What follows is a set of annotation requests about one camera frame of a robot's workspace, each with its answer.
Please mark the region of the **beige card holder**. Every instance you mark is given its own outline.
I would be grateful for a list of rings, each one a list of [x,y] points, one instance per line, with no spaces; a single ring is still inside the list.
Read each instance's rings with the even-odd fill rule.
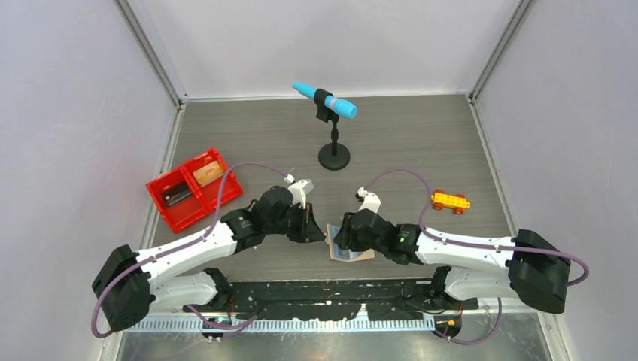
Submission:
[[[327,224],[326,243],[329,246],[330,259],[338,262],[358,262],[375,258],[374,250],[366,250],[363,252],[341,249],[335,242],[335,236],[340,228],[331,224]]]

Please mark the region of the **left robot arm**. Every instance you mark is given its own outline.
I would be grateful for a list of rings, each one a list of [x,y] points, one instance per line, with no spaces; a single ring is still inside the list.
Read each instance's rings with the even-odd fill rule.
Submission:
[[[92,283],[98,299],[92,315],[103,313],[111,332],[128,329],[150,312],[207,305],[224,310],[232,290],[216,268],[196,275],[185,273],[214,259],[260,245],[268,235],[285,235],[296,243],[323,241],[306,197],[314,185],[299,180],[288,187],[273,186],[249,206],[230,211],[213,226],[163,246],[134,251],[127,244],[114,249]]]

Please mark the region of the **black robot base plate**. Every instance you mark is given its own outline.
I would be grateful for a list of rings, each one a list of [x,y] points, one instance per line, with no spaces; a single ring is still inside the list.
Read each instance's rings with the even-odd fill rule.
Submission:
[[[371,320],[417,320],[425,314],[475,310],[477,299],[464,302],[431,289],[431,280],[382,279],[337,281],[233,282],[221,300],[195,309],[235,313],[241,319],[352,320],[364,307]]]

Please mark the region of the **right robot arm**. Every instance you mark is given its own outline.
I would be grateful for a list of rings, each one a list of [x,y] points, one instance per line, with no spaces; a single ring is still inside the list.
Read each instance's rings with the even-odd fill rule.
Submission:
[[[429,289],[438,308],[473,298],[502,298],[550,314],[565,310],[571,261],[528,229],[509,237],[473,237],[412,223],[394,225],[363,209],[345,213],[333,240],[343,250],[374,250],[401,265],[440,265]]]

